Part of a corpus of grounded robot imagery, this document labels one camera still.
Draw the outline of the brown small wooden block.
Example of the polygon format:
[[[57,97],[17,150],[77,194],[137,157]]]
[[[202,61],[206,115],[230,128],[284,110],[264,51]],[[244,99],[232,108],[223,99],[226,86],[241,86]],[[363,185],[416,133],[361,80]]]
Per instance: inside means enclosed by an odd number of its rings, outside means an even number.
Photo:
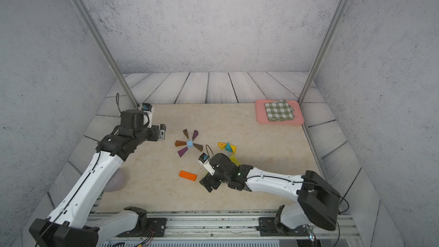
[[[176,141],[175,142],[176,147],[185,146],[185,145],[187,145],[187,142],[185,142],[185,141]]]

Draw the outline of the orange long wooden block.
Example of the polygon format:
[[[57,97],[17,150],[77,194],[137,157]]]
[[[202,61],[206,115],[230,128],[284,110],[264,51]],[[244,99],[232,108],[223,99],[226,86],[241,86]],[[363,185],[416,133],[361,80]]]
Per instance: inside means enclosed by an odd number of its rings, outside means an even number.
[[[184,170],[180,171],[179,176],[181,178],[185,178],[185,179],[190,180],[190,181],[196,181],[196,179],[197,179],[196,174],[189,173],[189,172],[186,172]]]

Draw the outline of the dark brown rectangular block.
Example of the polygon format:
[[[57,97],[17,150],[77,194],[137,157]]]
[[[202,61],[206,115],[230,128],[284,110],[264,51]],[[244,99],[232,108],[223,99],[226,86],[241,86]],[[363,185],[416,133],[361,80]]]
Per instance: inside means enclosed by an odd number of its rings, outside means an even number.
[[[185,136],[187,139],[189,139],[189,134],[188,134],[187,129],[185,129],[185,130],[183,131],[183,133],[184,133],[184,136]]]

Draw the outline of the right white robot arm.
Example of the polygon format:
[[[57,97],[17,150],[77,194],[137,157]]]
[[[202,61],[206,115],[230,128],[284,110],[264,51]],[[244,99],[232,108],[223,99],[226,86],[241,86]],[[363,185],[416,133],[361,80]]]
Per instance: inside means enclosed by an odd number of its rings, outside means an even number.
[[[266,192],[292,200],[291,206],[281,205],[271,224],[260,227],[261,232],[293,236],[299,227],[313,224],[326,231],[335,231],[341,196],[316,172],[291,176],[265,172],[251,165],[236,165],[228,156],[218,153],[198,159],[207,170],[200,184],[208,191],[221,184],[237,191]]]

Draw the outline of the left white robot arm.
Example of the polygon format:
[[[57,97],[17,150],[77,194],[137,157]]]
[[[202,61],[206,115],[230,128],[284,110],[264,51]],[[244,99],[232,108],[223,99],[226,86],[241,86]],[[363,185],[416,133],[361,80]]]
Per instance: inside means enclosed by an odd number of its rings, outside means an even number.
[[[127,207],[94,225],[87,225],[91,209],[113,175],[145,141],[164,140],[166,126],[152,125],[154,107],[121,112],[121,123],[97,145],[90,164],[60,204],[29,228],[38,247],[97,247],[113,237],[152,237],[147,212]]]

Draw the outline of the purple rectangular wooden block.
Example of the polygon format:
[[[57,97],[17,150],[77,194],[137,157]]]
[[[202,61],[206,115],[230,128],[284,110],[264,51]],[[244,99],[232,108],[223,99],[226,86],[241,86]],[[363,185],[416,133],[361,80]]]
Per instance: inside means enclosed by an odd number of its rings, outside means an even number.
[[[178,155],[179,157],[182,157],[187,151],[188,151],[188,147],[184,147],[181,150],[178,151]]]

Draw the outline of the lime green long block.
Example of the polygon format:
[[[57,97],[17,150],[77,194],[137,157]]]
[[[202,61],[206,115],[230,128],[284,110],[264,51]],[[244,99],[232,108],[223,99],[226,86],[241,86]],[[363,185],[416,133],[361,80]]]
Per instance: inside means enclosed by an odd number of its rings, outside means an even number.
[[[229,158],[230,158],[230,160],[231,160],[234,164],[236,164],[237,166],[241,165],[241,163],[239,162],[239,160],[238,160],[234,155],[230,156]]]

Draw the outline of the brown slanted wooden block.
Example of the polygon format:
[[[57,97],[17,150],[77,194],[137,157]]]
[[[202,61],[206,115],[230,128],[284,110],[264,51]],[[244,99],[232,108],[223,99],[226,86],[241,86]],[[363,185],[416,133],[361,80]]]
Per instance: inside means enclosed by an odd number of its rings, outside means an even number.
[[[196,148],[200,152],[203,152],[203,145],[193,143],[192,147]]]

